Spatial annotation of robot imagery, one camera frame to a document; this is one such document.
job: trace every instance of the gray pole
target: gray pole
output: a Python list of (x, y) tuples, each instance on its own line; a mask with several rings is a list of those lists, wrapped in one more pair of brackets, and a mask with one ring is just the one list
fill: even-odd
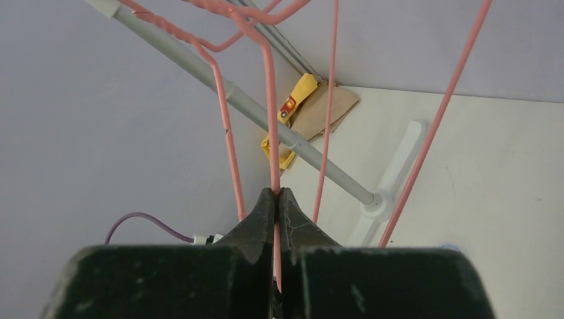
[[(104, 4), (106, 11), (102, 11), (106, 16), (113, 17), (120, 21), (124, 26), (137, 34), (141, 39), (159, 50), (178, 66), (204, 83), (208, 88), (217, 93), (215, 87), (215, 78), (213, 70), (209, 64), (188, 50), (180, 41), (170, 36), (166, 31), (136, 18), (131, 9), (121, 5), (115, 0), (95, 0), (89, 1), (98, 10), (102, 11), (96, 4)], [(113, 7), (117, 10), (111, 10), (113, 15), (108, 14), (107, 8)], [(227, 101), (244, 116), (255, 122), (263, 130), (268, 131), (267, 111), (248, 96), (244, 91), (237, 87), (233, 82), (223, 79), (225, 91), (227, 92)], [(299, 157), (303, 158), (307, 163), (315, 167), (318, 171), (321, 167), (321, 153), (316, 150), (310, 143), (298, 133), (290, 130), (282, 123), (278, 124), (279, 139), (290, 150), (294, 151)], [(374, 195), (356, 182), (351, 176), (345, 173), (337, 165), (331, 161), (327, 161), (327, 170), (325, 175), (337, 185), (343, 188), (347, 193), (357, 198), (361, 203), (370, 205), (375, 201), (380, 201), (379, 195)]]

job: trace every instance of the pink wire rack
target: pink wire rack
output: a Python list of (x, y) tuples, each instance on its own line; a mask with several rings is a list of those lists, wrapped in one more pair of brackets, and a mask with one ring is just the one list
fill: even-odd
[[(133, 14), (149, 23), (156, 25), (157, 27), (165, 30), (167, 33), (176, 37), (181, 41), (190, 43), (197, 52), (205, 59), (213, 69), (213, 75), (215, 76), (215, 85), (217, 86), (217, 95), (219, 97), (219, 106), (221, 108), (221, 117), (223, 119), (223, 127), (225, 128), (225, 143), (227, 145), (227, 151), (229, 155), (229, 164), (231, 168), (233, 188), (235, 191), (235, 201), (237, 204), (237, 214), (239, 220), (242, 220), (246, 216), (245, 206), (243, 202), (243, 192), (241, 188), (241, 179), (239, 176), (239, 168), (237, 164), (237, 156), (235, 152), (235, 145), (233, 142), (233, 134), (231, 131), (231, 121), (229, 119), (229, 111), (227, 107), (227, 100), (225, 97), (225, 88), (223, 87), (223, 80), (221, 77), (221, 71), (217, 61), (211, 56), (207, 51), (221, 52), (226, 48), (230, 47), (238, 39), (246, 35), (253, 41), (255, 41), (261, 48), (263, 53), (264, 67), (265, 67), (265, 79), (266, 79), (266, 91), (267, 91), (267, 115), (268, 115), (268, 134), (269, 134), (269, 149), (270, 149), (270, 177), (271, 177), (271, 189), (275, 194), (280, 191), (280, 177), (279, 177), (279, 153), (278, 153), (278, 129), (277, 129), (277, 108), (276, 108), (276, 85), (275, 85), (275, 69), (273, 66), (273, 56), (271, 47), (260, 33), (258, 33), (253, 26), (260, 22), (266, 25), (276, 25), (294, 13), (299, 9), (304, 7), (311, 0), (294, 0), (292, 3), (286, 7), (280, 9), (276, 14), (269, 14), (280, 2), (281, 0), (272, 0), (272, 2), (264, 8), (263, 11), (254, 9), (251, 7), (239, 7), (231, 3), (227, 3), (223, 0), (184, 0), (185, 2), (191, 3), (192, 5), (199, 7), (201, 9), (208, 10), (211, 13), (221, 15), (228, 19), (235, 21), (235, 24), (239, 28), (234, 36), (229, 38), (226, 42), (220, 45), (214, 45), (205, 39), (195, 37), (193, 34), (181, 30), (174, 24), (167, 21), (165, 18), (153, 14), (151, 11), (147, 10), (143, 6), (137, 4), (133, 0), (119, 0), (123, 5), (131, 8)], [(415, 181), (421, 170), (421, 167), (425, 161), (427, 153), (433, 142), (434, 136), (439, 128), (443, 115), (448, 107), (448, 103), (454, 93), (456, 84), (462, 74), (464, 65), (470, 55), (474, 42), (478, 37), (480, 28), (484, 22), (484, 19), (488, 13), (492, 0), (483, 0), (482, 6), (476, 18), (476, 21), (472, 27), (466, 45), (462, 51), (462, 55), (458, 61), (452, 79), (445, 91), (444, 97), (442, 99), (441, 105), (437, 111), (437, 114), (432, 122), (430, 131), (426, 136), (420, 153), (416, 159), (414, 167), (408, 177), (406, 185), (401, 193), (400, 199), (395, 207), (395, 210), (390, 218), (390, 222), (386, 226), (384, 235), (380, 240), (380, 247), (385, 247), (389, 238), (401, 216), (402, 210), (409, 198), (409, 195), (413, 189)], [(334, 11), (333, 11), (333, 26), (331, 29), (332, 43), (331, 43), (331, 65), (329, 67), (329, 97), (327, 101), (327, 111), (325, 119), (325, 131), (329, 132), (330, 118), (331, 118), (331, 103), (333, 101), (333, 83), (335, 79), (335, 52), (337, 47), (337, 29), (338, 29), (338, 16), (339, 16), (339, 0), (334, 0)], [(323, 194), (323, 186), (325, 181), (325, 172), (327, 168), (327, 152), (329, 150), (329, 134), (325, 134), (323, 143), (323, 157), (321, 160), (321, 168), (319, 174), (319, 182), (315, 198), (315, 206), (313, 211), (313, 221), (317, 222), (319, 217), (319, 211), (321, 207), (321, 197)], [(279, 226), (275, 226), (275, 251), (274, 251), (274, 261), (277, 269), (277, 283), (278, 288), (281, 291), (281, 267), (280, 267), (280, 246), (279, 246)]]

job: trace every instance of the gray wall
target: gray wall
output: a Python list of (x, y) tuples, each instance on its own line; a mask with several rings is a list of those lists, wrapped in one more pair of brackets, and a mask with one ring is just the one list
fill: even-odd
[[(270, 0), (253, 0), (259, 7)], [(280, 6), (291, 0), (284, 0)], [(342, 0), (337, 80), (444, 92), (482, 0)], [(279, 25), (328, 74), (333, 1), (310, 2)], [(458, 94), (564, 102), (564, 1), (494, 0)]]
[[(215, 42), (235, 32), (180, 1), (145, 4)], [(82, 1), (4, 1), (0, 30), (0, 318), (36, 318), (68, 258), (101, 243), (125, 213), (153, 213), (187, 235), (235, 225), (208, 88)], [(216, 57), (264, 103), (256, 45), (244, 40)], [(277, 77), (282, 101), (298, 74), (277, 58)], [(265, 133), (231, 114), (250, 209), (269, 180)], [(179, 243), (134, 219), (114, 242)]]

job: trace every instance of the white stand leg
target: white stand leg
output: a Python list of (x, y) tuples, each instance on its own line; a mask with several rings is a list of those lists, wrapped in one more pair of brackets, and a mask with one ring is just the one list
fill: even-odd
[(375, 201), (371, 205), (362, 205), (362, 215), (347, 241), (347, 246), (369, 245), (378, 230), (378, 226), (390, 219), (395, 206), (394, 194), (406, 178), (419, 153), (426, 130), (425, 122), (411, 121), (409, 123), (400, 146), (374, 192), (374, 197), (379, 195), (382, 200)]

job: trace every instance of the white pipe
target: white pipe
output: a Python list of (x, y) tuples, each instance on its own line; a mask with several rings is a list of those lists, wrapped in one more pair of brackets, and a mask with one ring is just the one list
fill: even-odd
[[(166, 31), (136, 18), (131, 9), (121, 5), (117, 0), (86, 0), (94, 8), (108, 18), (120, 21), (124, 26), (144, 39), (148, 44), (159, 50), (178, 66), (190, 73), (208, 88), (217, 93), (213, 70), (209, 64), (188, 50), (180, 41), (169, 35)], [(267, 111), (248, 96), (232, 81), (223, 79), (227, 101), (244, 116), (255, 122), (263, 130), (268, 131)], [(290, 130), (282, 123), (278, 123), (279, 139), (290, 150), (319, 171), (321, 167), (321, 153), (308, 143), (301, 135)], [(373, 194), (345, 173), (333, 162), (327, 160), (325, 175), (347, 193), (358, 199), (364, 205), (381, 201), (378, 194)]]

